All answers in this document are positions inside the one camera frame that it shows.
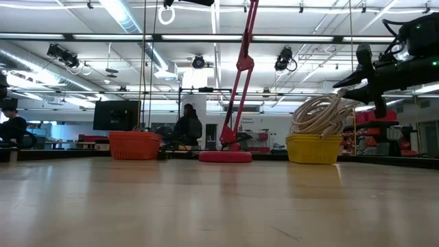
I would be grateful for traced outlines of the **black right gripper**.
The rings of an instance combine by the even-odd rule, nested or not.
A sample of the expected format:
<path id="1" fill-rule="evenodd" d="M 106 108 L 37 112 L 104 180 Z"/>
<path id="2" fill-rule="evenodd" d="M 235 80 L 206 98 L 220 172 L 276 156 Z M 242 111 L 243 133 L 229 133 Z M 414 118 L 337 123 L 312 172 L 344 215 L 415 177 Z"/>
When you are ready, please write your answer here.
<path id="1" fill-rule="evenodd" d="M 428 84 L 438 81 L 438 55 L 414 57 L 411 60 L 376 60 L 372 65 L 372 52 L 368 43 L 359 44 L 355 52 L 357 68 L 347 78 L 333 85 L 342 88 L 359 84 L 368 74 L 374 71 L 373 93 L 367 86 L 345 92 L 343 98 L 364 104 L 373 102 L 375 117 L 384 118 L 387 106 L 382 94 L 386 91 L 405 90 L 407 87 Z"/>

